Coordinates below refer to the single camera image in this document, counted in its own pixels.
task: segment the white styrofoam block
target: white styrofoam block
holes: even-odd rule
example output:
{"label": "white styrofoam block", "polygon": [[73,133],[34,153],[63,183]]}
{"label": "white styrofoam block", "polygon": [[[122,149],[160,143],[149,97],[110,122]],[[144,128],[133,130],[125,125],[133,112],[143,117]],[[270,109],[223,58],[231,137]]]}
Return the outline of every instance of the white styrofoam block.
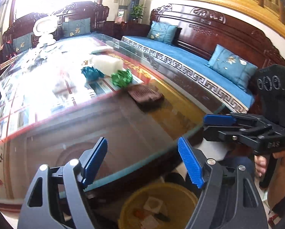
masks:
{"label": "white styrofoam block", "polygon": [[92,65],[100,70],[103,74],[111,76],[119,69],[122,70],[123,62],[121,59],[117,59],[108,55],[96,55],[91,59]]}

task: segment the tall black speaker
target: tall black speaker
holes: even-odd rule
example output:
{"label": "tall black speaker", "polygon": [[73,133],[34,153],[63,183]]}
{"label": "tall black speaker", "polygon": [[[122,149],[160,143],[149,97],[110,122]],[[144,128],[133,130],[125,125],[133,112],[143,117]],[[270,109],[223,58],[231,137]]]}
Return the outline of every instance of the tall black speaker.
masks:
{"label": "tall black speaker", "polygon": [[139,4],[139,0],[131,0],[130,6],[129,6],[128,21],[132,20],[131,13],[132,13],[133,7],[138,4]]}

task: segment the blue throw pillow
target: blue throw pillow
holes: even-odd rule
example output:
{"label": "blue throw pillow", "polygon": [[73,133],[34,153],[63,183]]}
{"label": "blue throw pillow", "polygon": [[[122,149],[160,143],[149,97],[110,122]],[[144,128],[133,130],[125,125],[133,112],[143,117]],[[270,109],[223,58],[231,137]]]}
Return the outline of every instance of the blue throw pillow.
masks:
{"label": "blue throw pillow", "polygon": [[246,92],[248,82],[257,66],[245,61],[224,47],[217,45],[209,62],[205,64]]}
{"label": "blue throw pillow", "polygon": [[177,26],[153,21],[147,38],[171,45],[177,28]]}
{"label": "blue throw pillow", "polygon": [[65,38],[91,33],[91,18],[62,23]]}
{"label": "blue throw pillow", "polygon": [[32,47],[32,43],[31,43],[32,34],[33,33],[27,33],[24,36],[18,37],[13,40],[12,45],[17,54],[20,52],[24,52],[27,49]]}

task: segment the green foil wrapper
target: green foil wrapper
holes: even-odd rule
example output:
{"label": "green foil wrapper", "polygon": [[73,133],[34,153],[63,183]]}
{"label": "green foil wrapper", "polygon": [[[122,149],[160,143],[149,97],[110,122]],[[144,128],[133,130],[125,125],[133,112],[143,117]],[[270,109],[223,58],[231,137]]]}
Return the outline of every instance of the green foil wrapper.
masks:
{"label": "green foil wrapper", "polygon": [[127,70],[118,70],[117,73],[112,74],[112,83],[119,87],[127,87],[133,80],[132,72],[130,69]]}

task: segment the glass table top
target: glass table top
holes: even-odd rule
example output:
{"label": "glass table top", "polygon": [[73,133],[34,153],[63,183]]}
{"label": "glass table top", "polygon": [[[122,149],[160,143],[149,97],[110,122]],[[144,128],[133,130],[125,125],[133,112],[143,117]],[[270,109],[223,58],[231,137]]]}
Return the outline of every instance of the glass table top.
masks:
{"label": "glass table top", "polygon": [[[131,70],[131,85],[164,95],[160,107],[142,110],[109,76],[86,82],[81,68],[104,45],[113,49],[100,54],[122,59]],[[0,203],[9,205],[23,202],[40,165],[65,165],[99,137],[108,140],[108,153],[86,191],[160,158],[176,148],[180,136],[194,135],[205,114],[225,108],[185,75],[102,34],[21,54],[0,77],[0,92]]]}

